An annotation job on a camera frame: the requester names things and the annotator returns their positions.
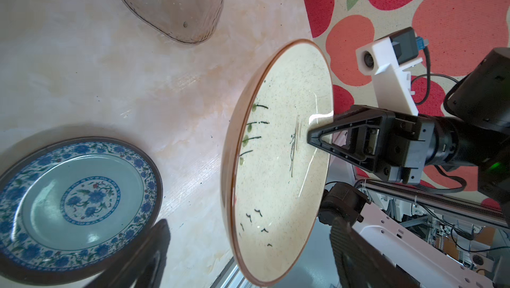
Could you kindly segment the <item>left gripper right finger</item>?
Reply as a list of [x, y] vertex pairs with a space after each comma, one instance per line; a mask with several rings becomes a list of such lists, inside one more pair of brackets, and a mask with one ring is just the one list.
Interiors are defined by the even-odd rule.
[[331, 248], [342, 287], [419, 287], [390, 263], [342, 217], [332, 222]]

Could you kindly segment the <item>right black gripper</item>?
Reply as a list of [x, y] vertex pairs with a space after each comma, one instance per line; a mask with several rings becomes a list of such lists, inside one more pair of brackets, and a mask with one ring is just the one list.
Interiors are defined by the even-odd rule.
[[[389, 183], [417, 185], [425, 167], [448, 177], [477, 168], [478, 191], [509, 204], [509, 49], [494, 48], [446, 94], [445, 116], [354, 105], [308, 131], [308, 144]], [[347, 144], [327, 142], [347, 133]]]

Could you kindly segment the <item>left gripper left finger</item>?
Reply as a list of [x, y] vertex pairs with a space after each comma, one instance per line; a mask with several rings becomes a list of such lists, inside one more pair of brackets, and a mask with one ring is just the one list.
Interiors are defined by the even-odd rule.
[[109, 268], [87, 287], [159, 287], [167, 261], [171, 233], [166, 219], [131, 243]]

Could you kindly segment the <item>teal patterned small plate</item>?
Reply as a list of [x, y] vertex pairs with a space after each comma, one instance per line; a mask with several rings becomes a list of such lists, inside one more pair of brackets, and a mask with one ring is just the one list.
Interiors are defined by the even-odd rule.
[[43, 147], [1, 174], [1, 274], [29, 285], [83, 280], [145, 236], [163, 183], [140, 148], [111, 137]]

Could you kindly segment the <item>cream plate with plant drawing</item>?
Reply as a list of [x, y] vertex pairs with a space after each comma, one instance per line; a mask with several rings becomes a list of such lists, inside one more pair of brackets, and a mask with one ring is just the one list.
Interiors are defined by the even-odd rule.
[[274, 53], [240, 95], [223, 147], [221, 203], [235, 260], [254, 285], [281, 281], [309, 240], [330, 156], [308, 132], [333, 114], [328, 63], [306, 39]]

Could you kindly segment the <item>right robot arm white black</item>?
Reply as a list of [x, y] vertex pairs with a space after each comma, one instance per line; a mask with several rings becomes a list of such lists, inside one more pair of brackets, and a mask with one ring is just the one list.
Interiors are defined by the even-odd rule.
[[[478, 170], [478, 191], [509, 217], [509, 49], [495, 48], [444, 99], [446, 117], [353, 106], [313, 129], [308, 143], [373, 173], [377, 184], [412, 195], [447, 195], [420, 183], [423, 168], [444, 177]], [[330, 225], [343, 287], [495, 287], [392, 220], [357, 184], [324, 192], [319, 219]]]

